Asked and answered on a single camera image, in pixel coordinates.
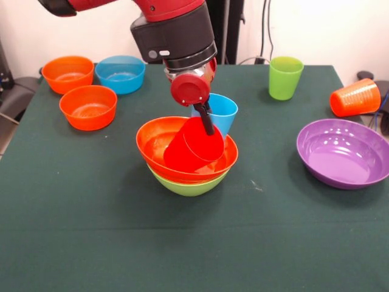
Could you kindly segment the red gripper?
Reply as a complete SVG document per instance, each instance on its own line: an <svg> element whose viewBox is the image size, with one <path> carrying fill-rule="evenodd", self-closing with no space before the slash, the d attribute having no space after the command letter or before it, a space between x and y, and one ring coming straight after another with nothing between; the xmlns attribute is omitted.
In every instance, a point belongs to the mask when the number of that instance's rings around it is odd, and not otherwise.
<svg viewBox="0 0 389 292"><path fill-rule="evenodd" d="M216 58L196 69L170 73L170 91L174 100L183 106L193 105L199 113L208 136L215 133L210 117L212 112L207 100L217 68Z"/></svg>

